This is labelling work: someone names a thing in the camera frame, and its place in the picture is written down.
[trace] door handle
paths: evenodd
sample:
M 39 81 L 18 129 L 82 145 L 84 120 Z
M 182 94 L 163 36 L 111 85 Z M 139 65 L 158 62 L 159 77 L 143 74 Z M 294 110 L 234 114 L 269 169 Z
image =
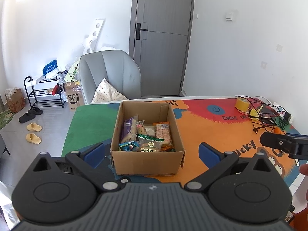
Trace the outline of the door handle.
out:
M 136 40 L 140 40 L 140 31 L 147 31 L 147 29 L 141 28 L 141 23 L 137 23 L 137 27 L 136 27 Z

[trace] door frame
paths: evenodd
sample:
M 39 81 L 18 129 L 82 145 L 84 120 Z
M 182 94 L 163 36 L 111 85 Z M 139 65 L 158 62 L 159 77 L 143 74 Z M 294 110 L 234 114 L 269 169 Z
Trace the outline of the door frame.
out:
M 192 20 L 193 20 L 194 1 L 195 0 L 192 0 L 192 4 L 191 4 L 191 7 L 190 7 L 191 18 L 190 18 L 189 26 L 188 26 L 186 51 L 185 51 L 184 65 L 183 65 L 183 71 L 182 71 L 182 77 L 181 77 L 181 85 L 180 85 L 180 88 L 179 88 L 179 95 L 180 95 L 182 87 L 183 87 L 184 75 L 185 75 L 186 64 L 187 64 L 188 49 L 189 49 L 189 42 L 190 42 L 190 34 L 191 34 L 192 24 L 193 24 Z M 129 30 L 129 49 L 128 49 L 128 54 L 130 55 L 130 57 L 132 59 L 134 59 L 134 49 L 135 49 L 137 3 L 138 3 L 138 0 L 132 0 L 132 3 L 131 3 L 131 24 L 130 24 L 130 30 Z

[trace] black slipper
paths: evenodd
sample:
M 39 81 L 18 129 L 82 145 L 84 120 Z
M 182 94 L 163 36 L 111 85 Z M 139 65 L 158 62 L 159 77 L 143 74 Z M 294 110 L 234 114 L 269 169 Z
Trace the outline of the black slipper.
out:
M 34 114 L 34 115 L 41 115 L 43 113 L 43 110 L 39 108 L 32 108 L 28 110 L 28 113 Z
M 23 116 L 19 117 L 18 120 L 19 120 L 20 123 L 25 123 L 27 121 L 34 119 L 34 118 L 35 118 L 34 114 L 25 113 Z

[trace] blue plastic bag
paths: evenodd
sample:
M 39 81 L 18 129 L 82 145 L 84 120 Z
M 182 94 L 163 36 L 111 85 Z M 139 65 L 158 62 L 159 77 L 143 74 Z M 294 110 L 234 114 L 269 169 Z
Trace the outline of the blue plastic bag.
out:
M 47 73 L 53 71 L 58 67 L 57 65 L 57 60 L 53 60 L 50 63 L 48 63 L 44 68 L 43 68 L 43 76 L 46 76 Z

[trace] pillow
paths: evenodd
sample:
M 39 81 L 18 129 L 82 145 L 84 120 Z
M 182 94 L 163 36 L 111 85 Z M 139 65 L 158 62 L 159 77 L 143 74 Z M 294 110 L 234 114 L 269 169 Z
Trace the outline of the pillow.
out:
M 98 85 L 95 91 L 93 100 L 91 103 L 95 102 L 113 102 L 128 100 L 124 95 L 116 91 L 114 87 L 111 86 L 109 82 L 104 78 L 104 80 Z

